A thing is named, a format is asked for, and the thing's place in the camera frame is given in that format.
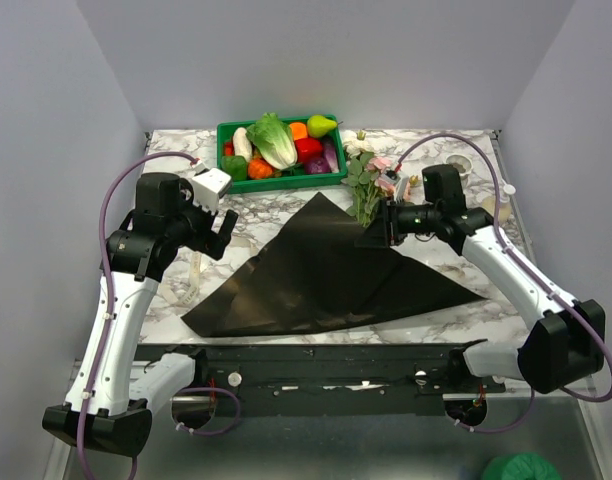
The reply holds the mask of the red tomato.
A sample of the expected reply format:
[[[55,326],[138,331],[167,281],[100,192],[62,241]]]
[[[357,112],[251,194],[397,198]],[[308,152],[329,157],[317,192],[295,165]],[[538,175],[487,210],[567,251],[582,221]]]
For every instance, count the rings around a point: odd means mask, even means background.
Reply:
[[[225,142],[223,145],[223,155],[224,156],[234,156],[235,150],[233,143],[231,141]]]

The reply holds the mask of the green bell pepper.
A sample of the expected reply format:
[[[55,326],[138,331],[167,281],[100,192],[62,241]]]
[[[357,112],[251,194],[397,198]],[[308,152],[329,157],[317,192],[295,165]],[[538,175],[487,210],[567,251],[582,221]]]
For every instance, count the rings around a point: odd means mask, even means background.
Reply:
[[[223,156],[220,169],[227,173],[234,182],[248,179],[248,162],[241,155]]]

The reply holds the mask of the black wrapping paper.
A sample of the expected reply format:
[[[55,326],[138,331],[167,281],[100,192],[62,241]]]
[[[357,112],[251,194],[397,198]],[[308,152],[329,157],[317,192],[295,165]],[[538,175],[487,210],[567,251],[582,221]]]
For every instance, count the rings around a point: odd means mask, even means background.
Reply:
[[[201,337],[317,334],[469,304],[479,295],[392,249],[318,193],[183,322]]]

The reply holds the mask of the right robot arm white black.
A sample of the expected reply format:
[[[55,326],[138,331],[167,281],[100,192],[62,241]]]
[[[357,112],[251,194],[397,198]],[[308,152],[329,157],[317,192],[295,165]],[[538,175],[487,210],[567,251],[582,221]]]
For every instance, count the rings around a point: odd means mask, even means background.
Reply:
[[[359,248],[389,248],[409,234],[433,235],[481,270],[524,320],[529,335],[522,345],[479,340],[452,353],[446,379],[466,392],[482,377],[524,380],[539,393],[559,390],[604,366],[597,342],[605,333],[605,312],[594,300],[581,302],[529,263],[491,215],[468,208],[459,172],[451,165],[423,169],[425,202],[413,205],[387,198],[357,239]]]

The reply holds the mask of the green romaine lettuce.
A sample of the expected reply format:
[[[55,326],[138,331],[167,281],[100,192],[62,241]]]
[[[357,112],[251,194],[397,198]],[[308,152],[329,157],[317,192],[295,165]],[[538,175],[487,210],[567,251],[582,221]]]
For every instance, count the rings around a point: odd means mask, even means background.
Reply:
[[[285,170],[297,163],[292,131],[276,113],[264,113],[247,127],[246,136],[273,168]]]

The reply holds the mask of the orange bell pepper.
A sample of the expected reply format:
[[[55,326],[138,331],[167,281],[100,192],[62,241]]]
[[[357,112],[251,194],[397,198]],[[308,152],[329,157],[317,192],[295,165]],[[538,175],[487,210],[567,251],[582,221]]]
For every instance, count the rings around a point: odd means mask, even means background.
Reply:
[[[309,137],[307,125],[303,122],[292,122],[289,124],[294,141]]]

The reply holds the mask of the white flower stem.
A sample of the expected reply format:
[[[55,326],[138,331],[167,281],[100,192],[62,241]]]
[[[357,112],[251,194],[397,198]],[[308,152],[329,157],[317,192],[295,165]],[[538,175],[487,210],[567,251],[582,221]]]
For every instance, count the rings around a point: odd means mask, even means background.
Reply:
[[[372,218],[372,185],[373,173],[368,166],[375,153],[366,139],[366,134],[359,131],[343,140],[347,166],[347,176],[343,183],[351,190],[352,205],[348,213],[362,226],[367,226]]]

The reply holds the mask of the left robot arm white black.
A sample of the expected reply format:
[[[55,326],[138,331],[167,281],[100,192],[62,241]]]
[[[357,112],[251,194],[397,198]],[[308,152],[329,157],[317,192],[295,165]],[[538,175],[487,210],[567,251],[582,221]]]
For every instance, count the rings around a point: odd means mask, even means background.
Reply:
[[[168,351],[141,379],[132,382],[130,374],[142,324],[179,249],[222,258],[238,216],[229,210],[218,231],[212,226],[231,185],[217,168],[190,179],[171,173],[139,178],[134,209],[102,237],[110,270],[100,279],[94,326],[63,405],[44,413],[46,431],[71,446],[136,458],[168,400],[180,390],[195,395],[206,387],[208,372],[196,353]]]

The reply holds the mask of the peach pink rose stem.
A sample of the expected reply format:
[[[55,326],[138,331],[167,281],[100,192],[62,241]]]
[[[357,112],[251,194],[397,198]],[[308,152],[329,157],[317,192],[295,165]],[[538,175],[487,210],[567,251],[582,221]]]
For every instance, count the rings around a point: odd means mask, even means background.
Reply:
[[[393,186],[382,177],[376,177],[364,187],[362,205],[357,210],[358,222],[367,227],[374,219],[379,201],[392,195]]]

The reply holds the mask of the large pink rose stem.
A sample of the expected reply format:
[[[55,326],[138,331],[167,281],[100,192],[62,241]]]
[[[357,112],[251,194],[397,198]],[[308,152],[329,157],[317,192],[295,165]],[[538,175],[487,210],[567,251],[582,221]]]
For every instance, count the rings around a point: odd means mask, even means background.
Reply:
[[[408,202],[405,202],[405,203],[410,203],[412,201],[412,191],[417,186],[418,182],[419,182],[419,178],[417,176],[414,176],[414,177],[410,178],[410,185],[411,185],[411,188],[410,188],[410,200]]]

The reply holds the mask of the purple cabbage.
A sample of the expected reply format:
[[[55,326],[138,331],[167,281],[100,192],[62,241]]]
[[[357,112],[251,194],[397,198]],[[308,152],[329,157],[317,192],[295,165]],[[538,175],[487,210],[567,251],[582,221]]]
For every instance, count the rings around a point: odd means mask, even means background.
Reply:
[[[323,157],[313,157],[304,164],[307,175],[329,174],[332,172],[329,162]]]

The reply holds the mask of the yellow-green pear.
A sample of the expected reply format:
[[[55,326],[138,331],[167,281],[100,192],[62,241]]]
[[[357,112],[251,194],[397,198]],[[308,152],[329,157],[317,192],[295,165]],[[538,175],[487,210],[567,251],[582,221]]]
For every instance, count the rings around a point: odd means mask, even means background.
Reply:
[[[311,138],[322,138],[339,127],[340,123],[324,115],[312,115],[306,122],[307,132]]]

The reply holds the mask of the small pink rose stem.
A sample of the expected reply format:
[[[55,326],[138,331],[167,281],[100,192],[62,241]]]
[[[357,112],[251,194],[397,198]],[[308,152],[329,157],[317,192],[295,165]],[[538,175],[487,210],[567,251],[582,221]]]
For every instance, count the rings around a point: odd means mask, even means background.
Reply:
[[[359,176],[359,183],[355,187],[355,207],[356,207],[356,219],[358,221],[357,210],[362,205],[364,187],[371,180],[379,177],[385,169],[390,169],[391,161],[382,157],[373,156],[370,160],[364,161],[368,153],[360,156],[360,162],[362,163],[363,170]]]

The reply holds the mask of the white radish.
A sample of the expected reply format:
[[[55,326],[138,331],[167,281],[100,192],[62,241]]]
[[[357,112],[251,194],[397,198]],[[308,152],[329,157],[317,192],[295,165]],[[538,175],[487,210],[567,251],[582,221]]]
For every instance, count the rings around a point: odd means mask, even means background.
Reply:
[[[247,163],[252,160],[253,147],[250,140],[247,137],[247,129],[239,127],[233,134],[232,144],[234,153],[237,156],[243,157]]]

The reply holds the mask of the cream ribbon gold text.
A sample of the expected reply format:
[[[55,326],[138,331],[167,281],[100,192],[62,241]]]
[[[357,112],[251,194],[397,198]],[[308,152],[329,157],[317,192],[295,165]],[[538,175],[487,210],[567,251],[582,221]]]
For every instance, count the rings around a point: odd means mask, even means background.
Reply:
[[[259,252],[249,238],[235,235],[226,255],[213,260],[207,254],[183,248],[167,269],[158,296],[170,307],[193,306],[229,278],[249,257]]]

